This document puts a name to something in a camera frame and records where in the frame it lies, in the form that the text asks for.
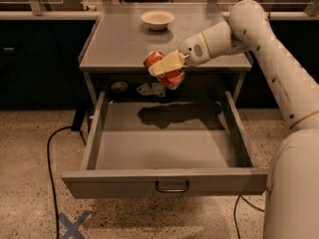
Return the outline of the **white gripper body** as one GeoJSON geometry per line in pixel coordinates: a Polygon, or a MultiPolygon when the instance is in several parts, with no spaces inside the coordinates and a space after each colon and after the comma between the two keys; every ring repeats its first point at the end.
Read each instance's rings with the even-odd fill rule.
{"type": "Polygon", "coordinates": [[[210,53],[202,32],[182,41],[179,50],[185,55],[185,63],[188,66],[198,66],[210,60],[210,53]]]}

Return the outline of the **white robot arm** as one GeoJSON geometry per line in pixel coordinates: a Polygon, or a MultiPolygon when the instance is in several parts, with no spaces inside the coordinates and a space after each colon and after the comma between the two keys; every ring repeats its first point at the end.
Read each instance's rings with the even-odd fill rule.
{"type": "Polygon", "coordinates": [[[319,239],[319,86],[277,39],[259,3],[237,2],[227,21],[185,39],[168,55],[150,52],[144,65],[174,89],[172,72],[243,50],[254,54],[293,130],[270,162],[263,239],[319,239]]]}

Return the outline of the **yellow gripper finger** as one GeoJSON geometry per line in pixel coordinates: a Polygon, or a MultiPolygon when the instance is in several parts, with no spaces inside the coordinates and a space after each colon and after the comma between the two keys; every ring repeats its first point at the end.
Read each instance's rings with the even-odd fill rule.
{"type": "Polygon", "coordinates": [[[179,70],[183,65],[184,56],[179,51],[173,51],[166,56],[161,52],[151,51],[148,56],[148,70],[154,77],[179,70]]]}

